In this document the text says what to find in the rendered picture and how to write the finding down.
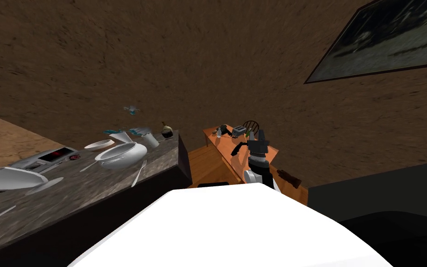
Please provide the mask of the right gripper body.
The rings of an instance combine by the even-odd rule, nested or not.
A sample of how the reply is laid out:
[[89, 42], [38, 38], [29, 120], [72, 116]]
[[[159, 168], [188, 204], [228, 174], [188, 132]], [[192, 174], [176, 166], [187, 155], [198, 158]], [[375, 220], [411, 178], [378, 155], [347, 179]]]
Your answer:
[[248, 140], [250, 155], [265, 156], [268, 153], [269, 140]]

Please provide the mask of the dark wooden chair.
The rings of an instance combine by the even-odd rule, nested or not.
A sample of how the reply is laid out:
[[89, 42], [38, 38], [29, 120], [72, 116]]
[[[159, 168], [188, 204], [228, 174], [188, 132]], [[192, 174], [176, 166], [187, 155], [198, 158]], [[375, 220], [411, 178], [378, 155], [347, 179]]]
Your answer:
[[257, 134], [259, 130], [259, 124], [253, 120], [244, 122], [243, 127], [246, 128], [246, 133], [245, 133], [246, 138], [249, 138], [251, 131], [254, 131]]

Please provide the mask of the orange wooden table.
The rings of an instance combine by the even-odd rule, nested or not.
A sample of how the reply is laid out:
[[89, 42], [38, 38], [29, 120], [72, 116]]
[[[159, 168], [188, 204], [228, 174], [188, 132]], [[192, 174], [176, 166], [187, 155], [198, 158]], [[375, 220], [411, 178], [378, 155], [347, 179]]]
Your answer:
[[[232, 156], [231, 152], [239, 142], [246, 142], [245, 136], [242, 135], [236, 139], [233, 139], [228, 134], [225, 134], [221, 137], [217, 137], [217, 134], [213, 133], [214, 129], [215, 128], [212, 127], [203, 130], [207, 146], [214, 146], [222, 155], [225, 164], [231, 169], [237, 179], [236, 184], [244, 184], [244, 171], [249, 169], [248, 157], [250, 153], [245, 146], [241, 147], [239, 153], [235, 156]], [[307, 205], [307, 189], [301, 186], [295, 188], [293, 187], [293, 185], [280, 178], [277, 174], [277, 169], [273, 165], [270, 165], [270, 170], [281, 193], [294, 199], [295, 201], [298, 201], [303, 205]]]

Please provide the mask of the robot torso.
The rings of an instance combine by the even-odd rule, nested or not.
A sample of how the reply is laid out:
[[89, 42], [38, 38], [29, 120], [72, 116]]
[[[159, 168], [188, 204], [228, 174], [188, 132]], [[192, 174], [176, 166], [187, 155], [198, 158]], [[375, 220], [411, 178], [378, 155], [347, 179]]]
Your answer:
[[263, 184], [172, 190], [68, 267], [392, 267], [331, 218]]

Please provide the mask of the white cup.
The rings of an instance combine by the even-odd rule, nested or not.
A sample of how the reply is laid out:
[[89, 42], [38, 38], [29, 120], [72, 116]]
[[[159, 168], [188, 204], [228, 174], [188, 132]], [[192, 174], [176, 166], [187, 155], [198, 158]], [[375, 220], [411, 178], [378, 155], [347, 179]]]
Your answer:
[[156, 148], [159, 146], [158, 140], [151, 133], [145, 133], [141, 137], [150, 147]]

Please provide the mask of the silver fork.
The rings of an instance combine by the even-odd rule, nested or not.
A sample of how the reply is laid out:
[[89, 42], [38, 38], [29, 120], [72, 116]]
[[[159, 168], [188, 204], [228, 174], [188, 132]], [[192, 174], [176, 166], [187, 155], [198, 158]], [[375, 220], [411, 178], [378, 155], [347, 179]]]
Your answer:
[[139, 169], [139, 171], [138, 171], [138, 173], [137, 173], [137, 175], [136, 175], [136, 177], [135, 177], [135, 179], [134, 179], [134, 181], [133, 181], [133, 183], [132, 183], [131, 187], [134, 187], [134, 186], [136, 185], [136, 183], [137, 183], [137, 181], [138, 181], [138, 179], [139, 179], [139, 176], [140, 176], [140, 174], [141, 174], [141, 171], [142, 171], [146, 166], [147, 166], [147, 159], [145, 159], [145, 160], [143, 161], [143, 163], [142, 163], [142, 165], [141, 165], [141, 167], [140, 167], [140, 169]]

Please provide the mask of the dark grey sofa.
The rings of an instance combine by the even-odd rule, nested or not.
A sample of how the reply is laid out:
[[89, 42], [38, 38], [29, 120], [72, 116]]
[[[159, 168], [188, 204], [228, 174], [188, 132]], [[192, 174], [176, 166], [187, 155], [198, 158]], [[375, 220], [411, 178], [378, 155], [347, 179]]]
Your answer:
[[311, 187], [308, 207], [393, 267], [427, 267], [427, 164]]

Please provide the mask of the white vase with teal plant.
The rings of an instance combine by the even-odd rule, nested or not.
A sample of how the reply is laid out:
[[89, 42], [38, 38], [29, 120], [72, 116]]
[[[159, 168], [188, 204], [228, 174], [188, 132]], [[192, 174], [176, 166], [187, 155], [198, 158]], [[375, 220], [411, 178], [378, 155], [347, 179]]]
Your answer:
[[122, 128], [119, 130], [106, 130], [103, 133], [108, 134], [109, 136], [123, 142], [130, 143], [132, 142], [129, 134], [133, 136], [143, 136], [151, 133], [151, 129], [149, 127], [135, 127], [135, 128]]

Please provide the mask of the white deep bowl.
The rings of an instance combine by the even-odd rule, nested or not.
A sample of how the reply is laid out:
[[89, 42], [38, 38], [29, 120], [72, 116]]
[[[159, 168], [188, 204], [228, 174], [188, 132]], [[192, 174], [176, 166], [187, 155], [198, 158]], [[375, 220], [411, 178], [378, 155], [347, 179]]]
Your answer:
[[135, 164], [147, 154], [147, 148], [137, 142], [130, 142], [110, 148], [95, 157], [105, 169], [122, 169]]

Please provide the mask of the small white plate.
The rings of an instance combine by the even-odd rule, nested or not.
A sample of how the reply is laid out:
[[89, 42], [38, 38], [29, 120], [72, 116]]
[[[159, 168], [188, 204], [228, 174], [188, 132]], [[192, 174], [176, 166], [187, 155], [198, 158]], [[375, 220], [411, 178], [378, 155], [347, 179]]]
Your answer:
[[97, 151], [97, 150], [103, 150], [106, 149], [107, 147], [110, 147], [112, 145], [114, 145], [115, 142], [112, 139], [107, 139], [107, 140], [102, 140], [102, 141], [97, 141], [95, 143], [92, 143], [86, 147], [84, 147], [85, 150], [89, 150], [89, 151]]

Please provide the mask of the grey kitchen scale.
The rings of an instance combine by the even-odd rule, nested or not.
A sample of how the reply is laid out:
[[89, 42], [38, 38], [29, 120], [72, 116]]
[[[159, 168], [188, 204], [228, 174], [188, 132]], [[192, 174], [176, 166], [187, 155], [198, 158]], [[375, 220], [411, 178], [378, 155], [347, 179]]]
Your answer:
[[80, 155], [77, 150], [64, 146], [59, 149], [43, 151], [28, 158], [20, 159], [9, 166], [16, 169], [44, 173], [55, 168], [63, 161], [77, 160], [79, 158]]

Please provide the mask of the large white shallow bowl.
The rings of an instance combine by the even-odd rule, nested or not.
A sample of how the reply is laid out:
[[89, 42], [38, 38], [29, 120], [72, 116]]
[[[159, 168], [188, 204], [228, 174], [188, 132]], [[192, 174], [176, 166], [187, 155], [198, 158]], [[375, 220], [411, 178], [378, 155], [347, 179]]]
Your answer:
[[35, 172], [12, 167], [0, 168], [0, 191], [31, 188], [47, 182], [46, 177]]

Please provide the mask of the dark framed wall picture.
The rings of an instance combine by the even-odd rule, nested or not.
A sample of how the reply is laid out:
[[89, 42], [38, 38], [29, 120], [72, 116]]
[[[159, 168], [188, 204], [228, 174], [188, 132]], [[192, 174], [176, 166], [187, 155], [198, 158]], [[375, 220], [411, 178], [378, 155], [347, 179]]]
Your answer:
[[306, 82], [426, 67], [427, 0], [373, 0], [357, 9]]

